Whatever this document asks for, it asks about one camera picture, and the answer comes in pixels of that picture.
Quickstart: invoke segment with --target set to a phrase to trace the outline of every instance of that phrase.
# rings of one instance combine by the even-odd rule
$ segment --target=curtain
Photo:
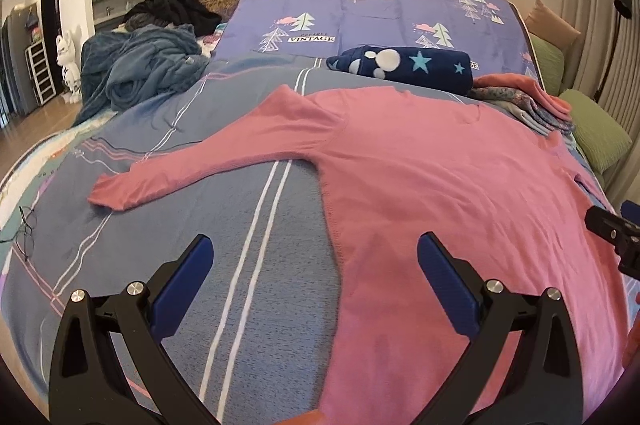
[[[614,0],[562,0],[561,17],[581,35],[565,55],[564,88],[588,97],[598,89],[613,46]],[[604,174],[605,192],[613,206],[640,198],[640,0],[632,0],[632,18],[620,21],[618,44],[599,105],[629,134],[629,153]]]

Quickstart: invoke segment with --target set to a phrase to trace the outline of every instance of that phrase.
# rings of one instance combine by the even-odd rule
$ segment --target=black door
[[[58,66],[56,61],[58,58],[56,37],[62,32],[59,2],[58,0],[40,0],[40,6],[42,8],[42,36],[47,51],[47,60],[49,60],[56,92],[60,94],[63,91],[64,84],[62,82],[62,68]]]

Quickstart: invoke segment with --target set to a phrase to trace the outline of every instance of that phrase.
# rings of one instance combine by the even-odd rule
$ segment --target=metal bolt
[[[73,302],[80,302],[82,299],[84,299],[84,290],[76,290],[71,294]]]
[[[549,297],[549,299],[560,300],[562,294],[560,293],[560,290],[558,290],[558,288],[549,288],[548,290],[546,290],[546,296]]]
[[[502,290],[504,290],[504,284],[499,280],[491,279],[486,282],[486,288],[491,293],[502,293]]]
[[[142,284],[140,281],[135,281],[127,286],[127,293],[129,295],[139,295],[144,289],[144,284]]]

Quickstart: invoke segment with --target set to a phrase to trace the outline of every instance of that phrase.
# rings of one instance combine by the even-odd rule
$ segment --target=beige pillow
[[[531,33],[562,51],[571,46],[580,35],[579,31],[558,14],[549,10],[540,0],[536,0],[536,5],[527,15],[524,24]]]

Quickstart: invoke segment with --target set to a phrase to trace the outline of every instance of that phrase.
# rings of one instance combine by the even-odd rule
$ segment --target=lamp
[[[600,87],[593,95],[593,100],[597,103],[602,96],[602,92],[604,90],[604,84],[607,82],[607,78],[609,77],[609,70],[611,69],[611,63],[613,62],[613,55],[616,52],[616,46],[618,44],[618,35],[620,34],[620,19],[624,17],[625,19],[631,19],[631,0],[614,0],[613,6],[616,7],[616,11],[618,14],[616,15],[616,26],[613,29],[613,46],[611,47],[611,54],[609,55],[609,62],[607,63],[607,67],[604,70],[604,76],[600,81]]]

